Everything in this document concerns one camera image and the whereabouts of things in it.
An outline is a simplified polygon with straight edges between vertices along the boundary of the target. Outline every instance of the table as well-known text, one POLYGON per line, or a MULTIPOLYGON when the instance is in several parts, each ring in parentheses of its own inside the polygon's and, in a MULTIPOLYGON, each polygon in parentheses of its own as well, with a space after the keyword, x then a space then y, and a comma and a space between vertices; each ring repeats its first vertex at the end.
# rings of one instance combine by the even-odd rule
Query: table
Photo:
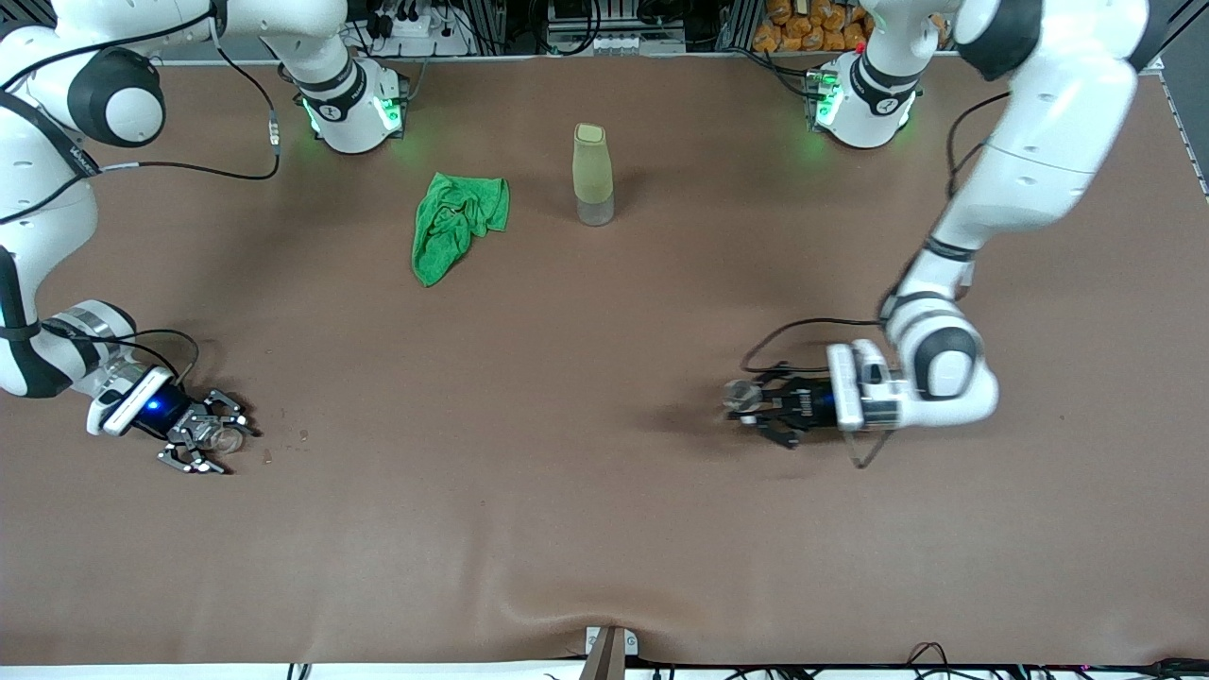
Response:
MULTIPOLYGON (((948 125, 1002 83, 937 59, 910 125, 857 151, 741 59, 441 63, 404 140, 342 157, 255 73, 280 174, 98 179, 102 227, 40 307, 192 333, 195 385, 265 437, 189 477, 85 434, 77 394, 0 397, 4 663, 553 657, 590 624, 678 663, 1209 656, 1209 211, 1157 79, 1075 213, 979 259, 962 306, 999 413, 858 472, 834 434, 788 451, 722 421, 721 386, 781 323, 873 313, 943 207, 948 125), (609 133, 603 229, 575 220, 580 121, 609 133), (513 214, 423 289, 438 171, 505 177, 513 214)), ((164 83, 137 156, 267 166, 237 75, 164 83)))

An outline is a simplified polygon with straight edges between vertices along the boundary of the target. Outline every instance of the brown table surface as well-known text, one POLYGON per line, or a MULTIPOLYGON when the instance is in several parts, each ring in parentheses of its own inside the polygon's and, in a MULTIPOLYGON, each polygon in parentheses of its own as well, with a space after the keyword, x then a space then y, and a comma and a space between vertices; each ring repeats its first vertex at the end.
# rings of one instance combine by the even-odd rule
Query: brown table surface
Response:
MULTIPOLYGON (((873 313, 943 207, 949 123, 1002 83, 938 59, 913 122, 856 151, 741 59, 438 64, 406 139, 341 157, 256 73, 280 175, 99 179, 102 227, 40 302, 197 335, 195 384, 265 437, 189 477, 85 434, 79 394, 2 396, 0 661, 549 657, 601 623, 681 663, 1209 655, 1209 211, 1158 80, 1075 214, 979 260, 999 413, 857 472, 833 434, 787 451, 721 421, 721 386, 775 325, 873 313), (574 217, 579 121, 609 134, 604 229, 574 217), (426 290, 436 171, 505 177, 513 212, 426 290)), ((267 165, 247 82, 164 80, 143 156, 267 165)))

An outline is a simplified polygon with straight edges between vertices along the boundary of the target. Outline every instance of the pile of potatoes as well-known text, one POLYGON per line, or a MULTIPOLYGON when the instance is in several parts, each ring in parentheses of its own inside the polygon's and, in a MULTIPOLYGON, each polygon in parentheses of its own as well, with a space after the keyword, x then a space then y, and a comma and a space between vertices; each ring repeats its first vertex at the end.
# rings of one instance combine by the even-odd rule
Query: pile of potatoes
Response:
MULTIPOLYGON (((793 11, 793 0, 765 0, 768 21, 756 29, 752 51, 763 52, 841 52, 856 50, 873 35, 873 16, 860 5, 832 0, 810 0, 810 13, 793 11)), ((932 17, 941 29, 941 44, 947 40, 944 17, 932 17)))

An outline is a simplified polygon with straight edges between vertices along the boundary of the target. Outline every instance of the robotic arm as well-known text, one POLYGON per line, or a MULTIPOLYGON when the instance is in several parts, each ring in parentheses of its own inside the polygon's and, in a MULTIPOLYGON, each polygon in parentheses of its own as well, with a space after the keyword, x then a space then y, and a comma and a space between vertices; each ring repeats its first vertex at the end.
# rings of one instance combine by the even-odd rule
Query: robotic arm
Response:
POLYGON ((1165 29, 1147 0, 863 1, 879 29, 864 54, 845 56, 846 70, 840 64, 846 99, 829 111, 838 138, 890 139, 936 44, 927 16, 953 5, 960 5, 961 56, 988 80, 1013 73, 1011 100, 970 179, 881 306, 901 369, 858 340, 828 347, 829 378, 774 370, 731 384, 730 416, 791 446, 810 427, 947 427, 994 413, 999 384, 983 338, 956 305, 959 289, 993 236, 1042 229, 1078 202, 1116 140, 1136 73, 1156 56, 1153 38, 1165 29), (904 34, 893 35, 891 24, 904 34), (893 48, 879 47, 886 45, 893 48), (896 94, 887 74, 907 90, 896 94), (908 76, 915 79, 909 85, 908 76))
MULTIPOLYGON (((135 333, 114 305, 87 300, 46 319, 37 312, 39 286, 96 232, 88 179, 134 167, 102 168, 80 144, 154 142, 164 104, 147 57, 212 36, 260 36, 301 90, 313 127, 341 152, 368 151, 399 131, 398 74, 349 56, 337 36, 343 0, 60 0, 54 10, 53 29, 0 29, 0 387, 28 398, 70 387, 93 399, 89 433, 138 427, 164 440, 160 459, 173 467, 225 472, 204 451, 254 434, 242 405, 218 391, 195 400, 167 369, 112 344, 135 333)), ((270 138, 279 154, 276 120, 270 138)))

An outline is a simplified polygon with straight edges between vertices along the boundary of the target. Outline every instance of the green towel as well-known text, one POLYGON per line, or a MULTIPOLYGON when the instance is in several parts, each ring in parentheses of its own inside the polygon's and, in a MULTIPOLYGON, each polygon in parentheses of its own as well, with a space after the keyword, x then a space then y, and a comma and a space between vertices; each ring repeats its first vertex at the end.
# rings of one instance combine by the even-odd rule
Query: green towel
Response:
POLYGON ((503 231, 508 224, 508 183, 436 173, 416 208, 416 243, 411 269, 424 287, 470 249, 470 235, 503 231))

